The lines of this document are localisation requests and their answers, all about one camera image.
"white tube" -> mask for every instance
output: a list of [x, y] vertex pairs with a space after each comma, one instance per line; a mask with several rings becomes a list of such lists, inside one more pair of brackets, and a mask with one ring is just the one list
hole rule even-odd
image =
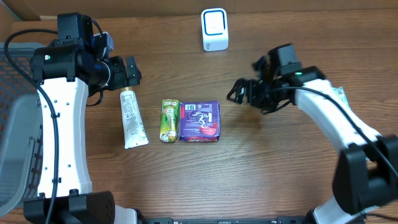
[[121, 90], [120, 104], [124, 130], [124, 148], [129, 149], [148, 144], [144, 124], [139, 113], [136, 94], [131, 87]]

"black cable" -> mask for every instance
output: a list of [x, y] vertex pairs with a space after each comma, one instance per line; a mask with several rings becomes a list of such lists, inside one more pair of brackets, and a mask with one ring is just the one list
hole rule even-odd
[[286, 106], [289, 105], [290, 103], [291, 103], [291, 101], [289, 100], [289, 101], [287, 101], [286, 103], [284, 103], [282, 106], [276, 108], [276, 110], [273, 110], [273, 111], [266, 111], [266, 112], [264, 112], [264, 110], [261, 110], [261, 113], [262, 113], [262, 115], [266, 115], [266, 114], [270, 114], [270, 113], [279, 111], [280, 109], [286, 107]]
[[390, 217], [390, 216], [387, 216], [387, 215], [380, 215], [380, 214], [377, 214], [377, 213], [367, 213], [365, 215], [366, 216], [370, 216], [370, 217], [378, 217], [378, 218], [383, 218], [383, 219], [386, 219], [386, 220], [391, 220], [391, 221], [398, 222], [398, 218]]
[[398, 172], [395, 170], [395, 168], [391, 165], [391, 163], [388, 161], [388, 159], [384, 156], [384, 154], [377, 148], [377, 146], [362, 132], [361, 128], [359, 128], [355, 122], [350, 118], [350, 116], [348, 115], [348, 113], [341, 107], [341, 105], [339, 103], [337, 103], [331, 96], [324, 94], [320, 91], [316, 91], [310, 88], [305, 88], [305, 87], [296, 87], [296, 86], [287, 86], [287, 87], [280, 87], [280, 88], [276, 88], [273, 90], [270, 90], [269, 92], [276, 92], [276, 91], [281, 91], [281, 90], [305, 90], [305, 91], [309, 91], [315, 94], [318, 94], [326, 99], [328, 99], [329, 101], [331, 101], [344, 115], [344, 117], [348, 120], [348, 122], [352, 125], [352, 127], [355, 129], [356, 132], [358, 132], [358, 134], [371, 146], [373, 147], [373, 149], [377, 152], [377, 154], [380, 156], [380, 158], [384, 161], [384, 163], [386, 164], [386, 166], [388, 166], [388, 168], [394, 173], [394, 175], [396, 176], [396, 178], [398, 179]]
[[91, 19], [91, 22], [97, 27], [97, 29], [98, 29], [98, 31], [99, 31], [99, 34], [102, 36], [102, 30], [101, 30], [101, 27], [100, 27], [100, 25], [97, 23], [97, 21], [95, 21], [94, 19]]
[[51, 214], [54, 208], [54, 203], [55, 203], [55, 197], [57, 196], [57, 188], [58, 188], [58, 161], [59, 161], [59, 136], [58, 136], [58, 123], [57, 123], [57, 114], [55, 113], [55, 109], [53, 107], [53, 104], [51, 103], [51, 100], [49, 96], [46, 94], [46, 92], [38, 85], [33, 78], [29, 76], [29, 74], [25, 73], [21, 68], [17, 66], [15, 61], [11, 58], [10, 53], [8, 51], [8, 46], [11, 42], [11, 40], [21, 34], [27, 34], [31, 32], [46, 32], [50, 34], [58, 34], [57, 31], [54, 30], [47, 30], [47, 29], [27, 29], [27, 30], [22, 30], [19, 32], [16, 32], [12, 35], [10, 35], [7, 40], [4, 43], [4, 54], [6, 55], [6, 58], [8, 59], [8, 62], [30, 83], [32, 84], [43, 96], [45, 101], [47, 102], [50, 112], [51, 112], [51, 117], [52, 117], [52, 122], [53, 122], [53, 128], [54, 128], [54, 177], [53, 177], [53, 189], [52, 189], [52, 196], [51, 196], [51, 202], [49, 206], [49, 210], [47, 212], [47, 218], [45, 219], [45, 223], [48, 224], [51, 219]]
[[96, 105], [100, 104], [100, 103], [102, 102], [103, 99], [104, 99], [104, 90], [101, 89], [101, 90], [99, 91], [99, 100], [98, 100], [95, 104], [86, 105], [86, 106], [96, 106]]

